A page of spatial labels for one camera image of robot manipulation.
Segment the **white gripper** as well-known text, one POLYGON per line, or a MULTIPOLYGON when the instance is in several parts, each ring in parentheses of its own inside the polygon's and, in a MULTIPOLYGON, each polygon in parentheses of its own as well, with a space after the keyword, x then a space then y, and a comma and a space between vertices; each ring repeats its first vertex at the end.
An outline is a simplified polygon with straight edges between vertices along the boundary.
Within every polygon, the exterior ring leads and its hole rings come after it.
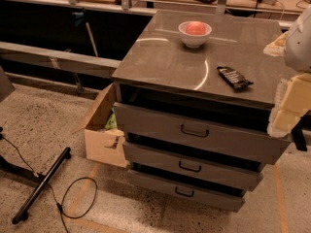
POLYGON ((277 86, 267 133, 274 138, 283 138, 311 110, 311 74, 308 74, 311 71, 311 7, 302 12, 288 33, 268 44, 263 53, 284 55, 289 67, 306 72, 288 81, 282 79, 277 86))

